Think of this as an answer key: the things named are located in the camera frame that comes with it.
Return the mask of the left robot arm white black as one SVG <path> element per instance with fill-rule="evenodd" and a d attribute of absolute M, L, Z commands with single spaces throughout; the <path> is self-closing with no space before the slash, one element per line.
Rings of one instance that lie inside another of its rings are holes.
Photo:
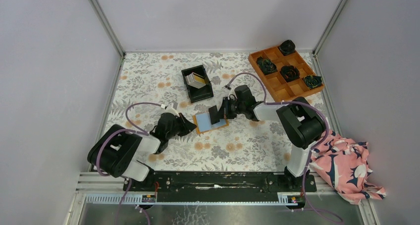
<path fill-rule="evenodd" d="M 150 167 L 138 161 L 136 154 L 160 154 L 170 139 L 186 136 L 196 128 L 183 114 L 169 112 L 161 114 L 148 135 L 114 124 L 89 151 L 87 161 L 102 174 L 133 179 L 139 189 L 147 191 L 152 188 L 154 178 L 149 174 Z"/>

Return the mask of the dark credit card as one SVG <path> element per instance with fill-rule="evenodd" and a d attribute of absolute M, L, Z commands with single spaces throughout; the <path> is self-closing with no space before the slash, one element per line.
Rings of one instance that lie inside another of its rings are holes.
<path fill-rule="evenodd" d="M 217 109 L 217 106 L 209 108 L 210 123 L 214 125 L 219 123 L 221 119 L 224 119 L 224 109 Z"/>

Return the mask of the yellow leather card holder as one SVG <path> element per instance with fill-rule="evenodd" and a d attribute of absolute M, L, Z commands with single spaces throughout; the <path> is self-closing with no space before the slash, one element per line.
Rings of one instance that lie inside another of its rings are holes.
<path fill-rule="evenodd" d="M 209 131 L 218 130 L 229 125 L 229 122 L 226 119 L 221 119 L 219 122 L 212 124 L 210 121 L 210 114 L 208 112 L 194 115 L 193 121 L 194 124 L 197 126 L 197 134 L 203 134 Z"/>

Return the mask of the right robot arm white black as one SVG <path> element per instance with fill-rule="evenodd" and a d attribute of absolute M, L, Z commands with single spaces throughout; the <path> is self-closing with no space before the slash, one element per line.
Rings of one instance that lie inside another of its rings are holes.
<path fill-rule="evenodd" d="M 212 124 L 222 119 L 235 119 L 244 115 L 251 121 L 278 121 L 292 143 L 291 159 L 285 168 L 288 175 L 284 185 L 290 191 L 297 191 L 304 184 L 310 148 L 327 131 L 324 117 L 309 105 L 303 97 L 290 102 L 266 103 L 257 101 L 247 85 L 235 88 L 234 94 L 224 97 L 219 108 L 209 109 Z"/>

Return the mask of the black plastic card box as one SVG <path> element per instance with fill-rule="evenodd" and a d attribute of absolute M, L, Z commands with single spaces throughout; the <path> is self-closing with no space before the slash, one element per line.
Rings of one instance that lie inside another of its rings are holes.
<path fill-rule="evenodd" d="M 211 81 L 203 65 L 181 70 L 181 74 L 191 103 L 214 96 Z"/>

